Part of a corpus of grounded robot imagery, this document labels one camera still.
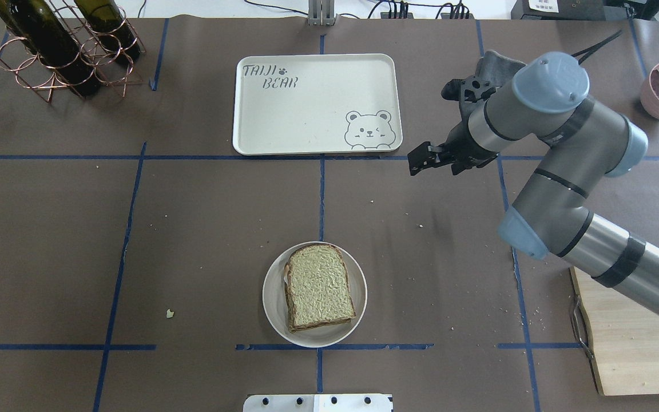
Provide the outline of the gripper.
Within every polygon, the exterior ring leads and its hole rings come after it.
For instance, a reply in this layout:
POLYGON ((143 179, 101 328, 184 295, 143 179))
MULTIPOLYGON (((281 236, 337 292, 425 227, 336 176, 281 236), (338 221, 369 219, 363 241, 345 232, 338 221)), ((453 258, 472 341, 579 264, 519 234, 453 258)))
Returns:
POLYGON ((482 148, 469 132, 466 124, 460 123, 450 130, 447 140, 439 146, 425 141, 407 155, 411 176, 429 168, 450 166, 457 176, 466 170, 483 168, 499 156, 499 152, 482 148))

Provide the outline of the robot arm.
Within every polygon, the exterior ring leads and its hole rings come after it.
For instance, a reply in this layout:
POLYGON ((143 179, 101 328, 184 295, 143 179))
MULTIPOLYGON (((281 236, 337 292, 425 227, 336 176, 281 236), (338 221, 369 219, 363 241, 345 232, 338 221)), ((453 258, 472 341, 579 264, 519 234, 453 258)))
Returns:
POLYGON ((442 97, 458 101, 461 121, 442 144, 424 142, 408 154, 410 174, 481 168, 535 135, 549 149, 499 236, 537 260, 559 256, 659 315, 659 248, 584 206, 603 177, 622 176, 643 159, 648 136, 589 96, 579 60, 553 51, 526 64, 488 50, 475 73, 447 83, 442 97))

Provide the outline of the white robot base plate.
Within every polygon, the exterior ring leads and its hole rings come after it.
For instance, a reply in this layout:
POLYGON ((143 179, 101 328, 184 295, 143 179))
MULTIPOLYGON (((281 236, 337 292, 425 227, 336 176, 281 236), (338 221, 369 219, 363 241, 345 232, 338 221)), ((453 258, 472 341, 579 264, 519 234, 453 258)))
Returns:
POLYGON ((256 394, 243 411, 393 411, 391 394, 256 394))

